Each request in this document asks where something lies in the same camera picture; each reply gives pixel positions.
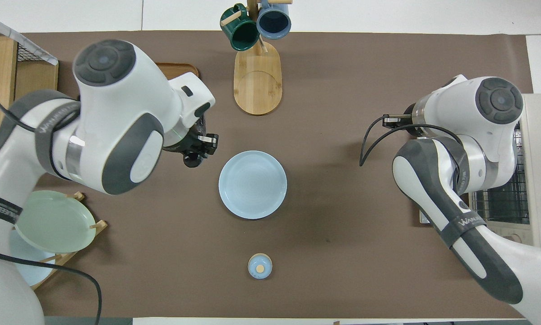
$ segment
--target brown tabletop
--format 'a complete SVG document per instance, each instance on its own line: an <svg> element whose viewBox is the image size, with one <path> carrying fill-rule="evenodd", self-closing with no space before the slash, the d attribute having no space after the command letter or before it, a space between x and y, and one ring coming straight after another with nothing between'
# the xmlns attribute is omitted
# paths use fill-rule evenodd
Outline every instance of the brown tabletop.
<svg viewBox="0 0 541 325"><path fill-rule="evenodd" d="M163 152L150 178L107 196L46 176L39 188L84 191L107 228L68 266L103 290L103 316L520 317L471 278L396 187L394 134L358 167L367 126L403 113L452 76L499 76L532 92L523 36L290 33L272 41L283 97L266 116L235 103L236 52L221 31L30 33L60 59L60 91L76 97L71 66L89 43L131 41L156 62L195 65L216 98L206 114L216 154L189 169ZM373 139L386 129L378 126ZM233 215L218 194L223 165L260 150L287 174L283 204L262 220ZM266 253L274 269L254 280L246 265ZM37 290L46 315L93 316L93 286L57 272Z"/></svg>

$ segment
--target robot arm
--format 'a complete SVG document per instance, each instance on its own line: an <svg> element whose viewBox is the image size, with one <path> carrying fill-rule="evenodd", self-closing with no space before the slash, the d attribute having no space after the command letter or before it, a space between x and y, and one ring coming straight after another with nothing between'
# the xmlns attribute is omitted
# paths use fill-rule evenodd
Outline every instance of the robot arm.
<svg viewBox="0 0 541 325"><path fill-rule="evenodd" d="M0 126L1 254L10 255L12 224L44 173L121 194L147 179L162 150L189 167L216 150L203 117L214 97L194 74L167 80L142 50L108 40L76 57L74 76L81 101L37 91L9 109L29 130L11 119ZM33 291L0 260L0 325L43 321Z"/></svg>
<svg viewBox="0 0 541 325"><path fill-rule="evenodd" d="M502 102L509 99L507 93L498 94L497 90L507 87L509 94L513 94L516 88L509 89L507 84L510 83L493 79L495 81L491 82L496 87L491 91L491 101L498 102L499 95L504 97ZM475 280L491 296L507 302L533 324L541 324L541 249L509 241L491 232L482 218L459 197L469 191L502 185L513 173L508 167L514 166L510 132L518 115L501 124L483 117L490 123L484 123L489 126L487 128L478 126L483 123L480 120L471 125L461 123L472 120L475 113L481 114L478 106L484 101L475 100L479 95L472 97L471 105L463 94L480 94L481 86L477 85L484 84L485 80L489 78L465 79L458 88L453 88L454 91L444 87L415 104L413 121L424 111L427 123L431 119L429 124L454 129L463 146L452 138L423 130L422 135L429 138L410 140L398 151L393 161L393 175L400 190L419 206ZM449 110L454 119L449 117Z"/></svg>

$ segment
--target wire rack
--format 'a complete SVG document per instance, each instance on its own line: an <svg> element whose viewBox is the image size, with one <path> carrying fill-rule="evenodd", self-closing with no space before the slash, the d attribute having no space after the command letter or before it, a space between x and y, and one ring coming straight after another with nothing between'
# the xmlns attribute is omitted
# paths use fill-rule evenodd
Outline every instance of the wire rack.
<svg viewBox="0 0 541 325"><path fill-rule="evenodd" d="M35 54L28 51L25 47L18 44L18 54L17 54L17 61L18 62L25 62L25 61L42 61L42 58L36 56Z"/></svg>
<svg viewBox="0 0 541 325"><path fill-rule="evenodd" d="M517 165L513 176L503 186L474 192L471 202L485 220L529 224L525 159L519 124L515 127L513 138L517 152Z"/></svg>

